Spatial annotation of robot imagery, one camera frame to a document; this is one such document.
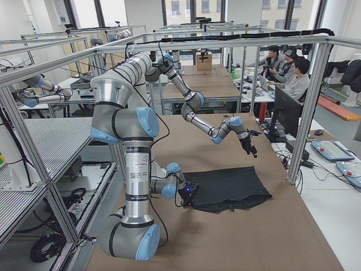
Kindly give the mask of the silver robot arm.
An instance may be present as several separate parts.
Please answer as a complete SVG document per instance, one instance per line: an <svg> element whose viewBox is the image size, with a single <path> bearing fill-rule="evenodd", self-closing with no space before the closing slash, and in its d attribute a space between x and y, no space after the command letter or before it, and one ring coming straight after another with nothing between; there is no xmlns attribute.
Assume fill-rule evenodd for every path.
<svg viewBox="0 0 361 271"><path fill-rule="evenodd" d="M123 70L124 80L132 87L135 87L141 80L154 82L161 74L167 76L184 97L185 103L181 108L181 115L185 121L205 132L215 144L221 143L228 133L233 131L246 153L257 156L257 150L251 143L250 132L245 128L240 117L225 119L216 128L196 115L196 112L205 103L204 96L188 87L175 68L170 55L164 54L153 62L147 52L140 52L122 62L116 69Z"/></svg>
<svg viewBox="0 0 361 271"><path fill-rule="evenodd" d="M169 164L163 177L151 177L151 144L159 134L159 122L150 107L125 107L133 86L134 82L112 75L91 80L96 100L91 136L126 147L125 205L108 216L99 244L110 256L147 261L155 255L161 236L149 210L151 195L172 199L180 194L189 203L199 186L186 181L177 163Z"/></svg>

